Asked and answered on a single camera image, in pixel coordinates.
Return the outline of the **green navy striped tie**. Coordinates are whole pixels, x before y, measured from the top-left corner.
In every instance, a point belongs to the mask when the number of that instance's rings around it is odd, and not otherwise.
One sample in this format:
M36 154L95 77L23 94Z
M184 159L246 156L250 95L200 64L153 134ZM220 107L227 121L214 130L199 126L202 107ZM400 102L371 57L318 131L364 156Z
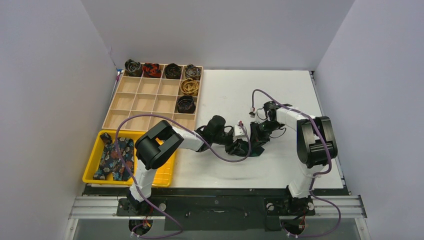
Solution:
M265 151L265 149L262 146L251 146L249 156L250 157L258 157L264 151ZM246 157L247 156L247 154L235 154L235 155L239 156L239 157Z

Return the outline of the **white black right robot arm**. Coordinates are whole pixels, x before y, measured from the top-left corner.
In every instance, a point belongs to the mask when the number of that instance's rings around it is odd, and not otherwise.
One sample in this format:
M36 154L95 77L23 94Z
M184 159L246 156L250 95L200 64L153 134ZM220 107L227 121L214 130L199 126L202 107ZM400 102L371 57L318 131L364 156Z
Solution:
M282 199L282 207L290 215L307 211L316 177L326 174L324 167L330 167L338 154L331 120L327 116L307 115L290 104L279 105L274 101L266 102L263 111L263 118L254 107L249 112L254 118L249 137L252 153L254 156L262 154L263 146L272 139L274 131L290 128L296 132L300 173L286 187L287 196Z

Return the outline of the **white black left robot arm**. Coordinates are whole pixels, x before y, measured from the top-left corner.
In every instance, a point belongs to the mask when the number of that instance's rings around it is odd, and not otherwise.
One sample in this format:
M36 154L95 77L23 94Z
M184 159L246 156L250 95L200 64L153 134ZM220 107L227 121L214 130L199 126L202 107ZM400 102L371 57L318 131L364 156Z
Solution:
M148 198L152 193L157 169L162 167L178 149L188 149L197 153L204 152L213 144L225 147L230 156L239 156L243 161L253 153L250 140L243 140L247 131L242 122L225 131L226 120L213 116L207 125L195 131L171 126L161 120L134 144L137 168L133 183L127 194L129 208L136 215L143 215L149 209Z

